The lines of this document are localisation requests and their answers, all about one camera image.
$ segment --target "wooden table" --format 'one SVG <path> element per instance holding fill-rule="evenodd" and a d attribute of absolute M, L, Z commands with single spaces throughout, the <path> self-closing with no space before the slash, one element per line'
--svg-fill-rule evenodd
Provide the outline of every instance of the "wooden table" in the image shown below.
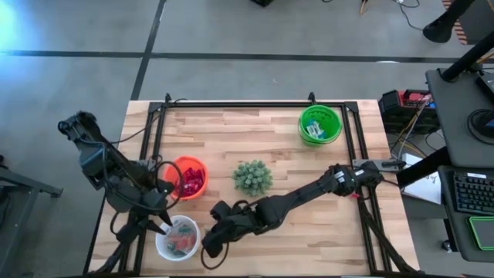
<path fill-rule="evenodd" d="M 140 130 L 146 121 L 148 101 L 131 101 L 123 125 L 122 138 Z M 390 157 L 387 138 L 376 100 L 358 100 L 360 118 L 370 158 Z M 301 187 L 336 163 L 349 164 L 344 132 L 321 148 L 306 147 L 297 130 L 302 108 L 171 108 L 167 110 L 161 155 L 174 160 L 182 155 L 201 159 L 208 166 L 209 183 L 197 200 L 181 202 L 170 215 L 194 219 L 204 235 L 215 221 L 212 206 L 225 200 L 232 205 L 246 197 L 234 189 L 230 178 L 240 161 L 262 159 L 272 169 L 274 184 L 270 195 L 283 195 Z M 350 116 L 354 145 L 357 135 Z M 152 129 L 149 154 L 156 128 Z M 143 135 L 119 145 L 129 159 L 138 159 Z M 386 236 L 415 269 L 418 261 L 411 239 L 398 187 L 381 183 L 377 196 Z M 117 247 L 109 223 L 114 210 L 105 204 L 90 262 L 90 270 L 100 267 Z M 158 225 L 161 220 L 155 219 Z M 119 229 L 127 221 L 120 215 Z M 155 233 L 148 232 L 141 275 L 341 275 L 368 274 L 365 247 L 355 198 L 324 195 L 294 209 L 283 225 L 261 236 L 248 235 L 230 244 L 228 258 L 216 270 L 201 265 L 200 252 L 190 260 L 173 263 L 161 258 L 155 246 Z M 377 240 L 373 238 L 378 269 L 382 270 Z M 130 253 L 131 262 L 134 253 Z M 217 259 L 206 259 L 215 265 Z"/>

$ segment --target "orange bowl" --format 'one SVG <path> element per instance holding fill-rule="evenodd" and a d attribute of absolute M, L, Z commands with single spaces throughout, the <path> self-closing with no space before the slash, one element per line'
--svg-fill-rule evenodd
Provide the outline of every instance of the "orange bowl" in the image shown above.
<path fill-rule="evenodd" d="M 204 184 L 202 185 L 201 189 L 199 189 L 198 192 L 196 192 L 192 196 L 188 197 L 181 197 L 180 200 L 186 201 L 186 200 L 192 200 L 195 198 L 198 198 L 201 196 L 204 191 L 206 190 L 206 185 L 208 184 L 209 180 L 209 173 L 208 169 L 206 168 L 206 165 L 202 163 L 202 161 L 198 160 L 197 158 L 191 157 L 191 156 L 181 156 L 177 158 L 174 163 L 178 166 L 180 171 L 184 173 L 187 171 L 189 168 L 192 168 L 192 170 L 197 171 L 197 170 L 202 170 L 204 172 Z M 168 165 L 166 170 L 164 171 L 163 179 L 165 181 L 169 181 L 175 185 L 175 190 L 171 193 L 171 197 L 173 199 L 178 198 L 178 191 L 177 191 L 177 183 L 179 182 L 179 176 L 177 173 L 177 170 L 175 167 Z"/>

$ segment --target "black keyboard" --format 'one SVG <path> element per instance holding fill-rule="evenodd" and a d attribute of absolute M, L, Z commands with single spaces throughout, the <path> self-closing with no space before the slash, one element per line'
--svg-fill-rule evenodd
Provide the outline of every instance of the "black keyboard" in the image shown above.
<path fill-rule="evenodd" d="M 494 178 L 460 171 L 453 178 L 459 212 L 494 215 Z"/>

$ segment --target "green plant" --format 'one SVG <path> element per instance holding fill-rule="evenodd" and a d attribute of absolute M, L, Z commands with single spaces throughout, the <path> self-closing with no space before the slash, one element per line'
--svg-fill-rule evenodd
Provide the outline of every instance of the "green plant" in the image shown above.
<path fill-rule="evenodd" d="M 243 162 L 233 172 L 235 189 L 250 197 L 264 195 L 272 185 L 271 170 L 262 161 Z"/>

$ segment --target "gray floor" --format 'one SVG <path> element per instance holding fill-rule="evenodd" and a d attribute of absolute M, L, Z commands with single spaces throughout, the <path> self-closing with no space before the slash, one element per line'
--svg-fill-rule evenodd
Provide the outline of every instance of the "gray floor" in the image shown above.
<path fill-rule="evenodd" d="M 10 16 L 9 22 L 0 20 L 8 26 L 0 49 L 143 52 L 157 5 L 158 0 L 5 1 L 0 8 Z M 358 15 L 359 5 L 360 0 L 275 0 L 263 9 L 248 0 L 168 0 L 154 51 L 458 57 L 469 49 L 455 37 L 442 45 L 424 39 L 389 0 L 370 1 L 364 16 Z M 444 8 L 441 0 L 430 0 L 407 12 L 415 25 L 424 26 Z M 118 138 L 139 66 L 140 59 L 0 56 L 0 154 L 11 169 L 65 188 L 60 199 L 40 196 L 14 273 L 82 272 L 103 196 L 82 176 L 77 150 L 56 124 L 88 110 L 107 138 Z M 161 100 L 166 93 L 189 99 L 300 99 L 311 91 L 319 98 L 377 99 L 393 89 L 426 88 L 425 70 L 441 66 L 448 65 L 152 59 L 140 99 Z M 431 151 L 421 138 L 415 142 Z M 440 137 L 430 142 L 443 144 Z M 442 252 L 441 221 L 409 222 L 422 270 L 494 273 L 494 266 Z"/>

